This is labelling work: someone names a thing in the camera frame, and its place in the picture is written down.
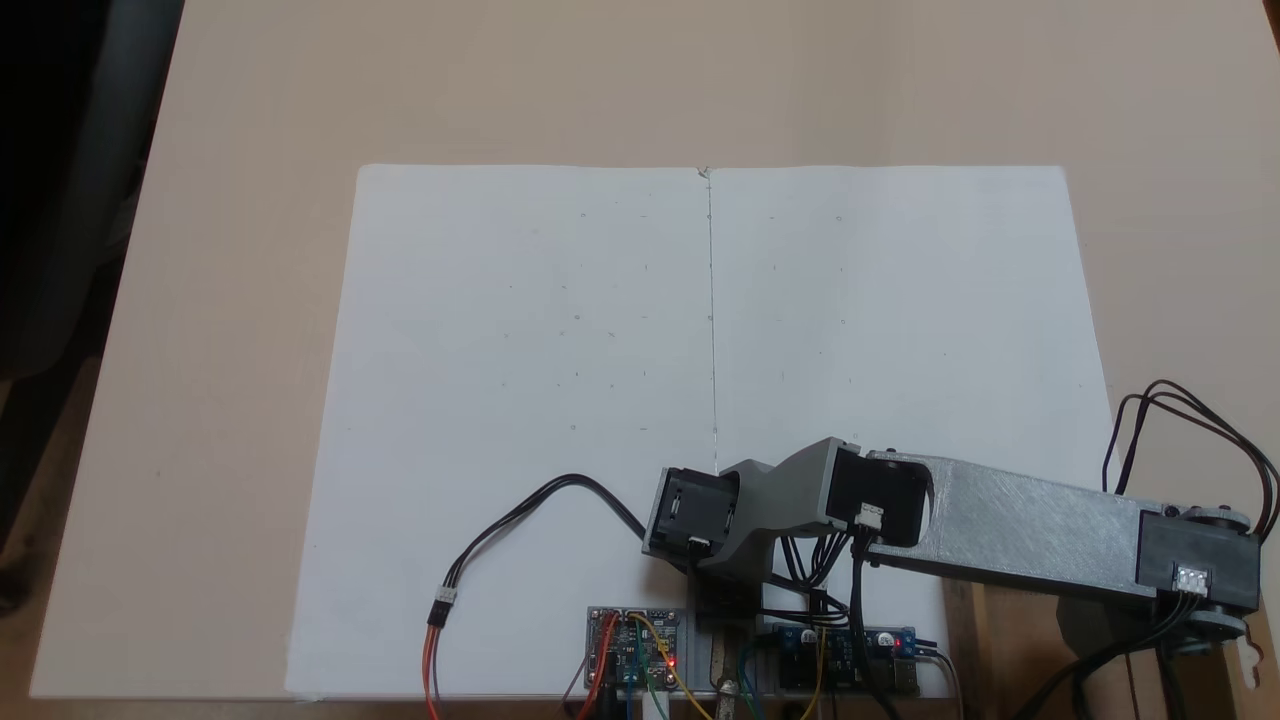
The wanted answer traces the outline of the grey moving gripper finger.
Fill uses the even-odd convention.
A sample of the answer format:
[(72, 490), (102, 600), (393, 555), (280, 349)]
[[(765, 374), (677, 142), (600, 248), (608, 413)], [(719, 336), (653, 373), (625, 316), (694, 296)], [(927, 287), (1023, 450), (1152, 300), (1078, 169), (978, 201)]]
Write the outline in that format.
[(1059, 597), (1059, 630), (1073, 653), (1094, 653), (1111, 643), (1107, 610), (1089, 600)]

